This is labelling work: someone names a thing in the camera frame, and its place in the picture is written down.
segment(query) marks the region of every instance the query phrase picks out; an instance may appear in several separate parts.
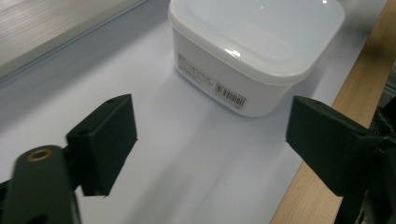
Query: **white plastic container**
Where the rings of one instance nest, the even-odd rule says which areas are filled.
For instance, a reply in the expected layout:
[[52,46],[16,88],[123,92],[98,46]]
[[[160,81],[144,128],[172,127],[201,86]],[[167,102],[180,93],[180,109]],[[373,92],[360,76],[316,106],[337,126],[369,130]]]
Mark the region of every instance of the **white plastic container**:
[[336,0],[171,0],[178,71],[248,116],[305,79],[345,17]]

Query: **white table surface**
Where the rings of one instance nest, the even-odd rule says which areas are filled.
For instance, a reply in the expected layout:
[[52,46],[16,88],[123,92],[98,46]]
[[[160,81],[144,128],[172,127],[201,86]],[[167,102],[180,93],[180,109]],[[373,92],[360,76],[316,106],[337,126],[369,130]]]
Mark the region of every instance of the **white table surface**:
[[344,1],[312,75],[249,119],[177,73],[169,1],[149,0],[0,83],[0,181],[22,152],[65,147],[97,106],[131,93],[139,140],[108,197],[77,190],[83,223],[269,223],[301,163],[285,143],[292,96],[332,104],[385,2]]

